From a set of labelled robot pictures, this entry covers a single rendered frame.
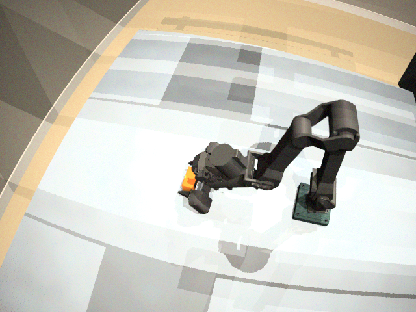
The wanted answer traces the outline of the orange block with dark square face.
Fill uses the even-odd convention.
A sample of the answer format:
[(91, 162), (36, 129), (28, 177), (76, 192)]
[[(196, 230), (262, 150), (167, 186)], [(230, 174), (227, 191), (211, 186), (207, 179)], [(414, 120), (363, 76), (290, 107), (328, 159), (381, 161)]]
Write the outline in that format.
[(185, 178), (183, 180), (182, 189), (190, 191), (196, 189), (198, 181), (195, 180), (195, 175), (193, 174), (191, 167), (188, 167)]

